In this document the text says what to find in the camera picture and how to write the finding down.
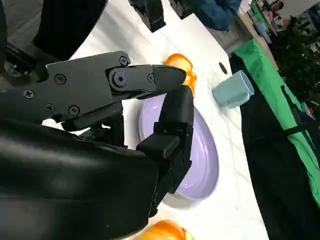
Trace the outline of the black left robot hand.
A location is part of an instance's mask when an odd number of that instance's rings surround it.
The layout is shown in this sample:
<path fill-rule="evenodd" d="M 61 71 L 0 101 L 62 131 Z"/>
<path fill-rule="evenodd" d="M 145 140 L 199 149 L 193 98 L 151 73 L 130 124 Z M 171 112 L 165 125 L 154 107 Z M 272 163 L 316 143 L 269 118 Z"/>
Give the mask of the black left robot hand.
<path fill-rule="evenodd" d="M 152 33 L 166 25 L 161 0 L 129 0 L 128 2 Z M 168 2 L 181 20 L 194 12 L 190 0 L 169 0 Z"/>

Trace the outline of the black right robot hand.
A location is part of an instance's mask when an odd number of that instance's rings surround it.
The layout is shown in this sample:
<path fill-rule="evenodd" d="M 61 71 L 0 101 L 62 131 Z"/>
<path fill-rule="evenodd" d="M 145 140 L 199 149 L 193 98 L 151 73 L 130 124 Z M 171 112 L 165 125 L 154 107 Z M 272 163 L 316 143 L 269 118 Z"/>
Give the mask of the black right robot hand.
<path fill-rule="evenodd" d="M 0 95 L 0 237 L 112 240 L 142 230 L 191 167 L 186 72 L 123 51 L 48 64 Z M 124 100 L 164 95 L 153 133 L 124 144 Z"/>

